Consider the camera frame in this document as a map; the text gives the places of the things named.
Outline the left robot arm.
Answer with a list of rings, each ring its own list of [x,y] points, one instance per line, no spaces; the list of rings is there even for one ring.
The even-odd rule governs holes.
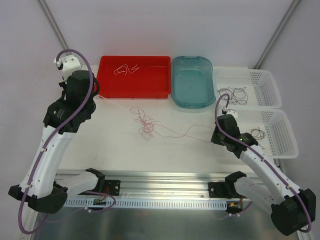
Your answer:
[[[55,180],[64,153],[79,130],[80,124],[91,119],[96,109],[94,96],[98,88],[90,88],[87,70],[74,71],[63,88],[61,97],[52,103],[45,114],[39,151],[43,155],[29,184],[25,198],[29,208],[36,212],[55,214],[67,198],[91,191],[95,195],[105,189],[105,175],[88,168],[71,179]]]

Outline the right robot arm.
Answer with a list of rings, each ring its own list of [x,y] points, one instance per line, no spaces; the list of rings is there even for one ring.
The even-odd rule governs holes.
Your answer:
[[[214,190],[216,195],[224,198],[239,195],[250,199],[270,215],[274,226],[285,236],[312,230],[316,218],[314,192],[309,188],[302,189],[279,170],[250,133],[240,132],[233,115],[215,117],[211,142],[226,147],[227,151],[249,166],[264,184],[256,185],[245,173],[237,171],[228,175],[222,186]]]

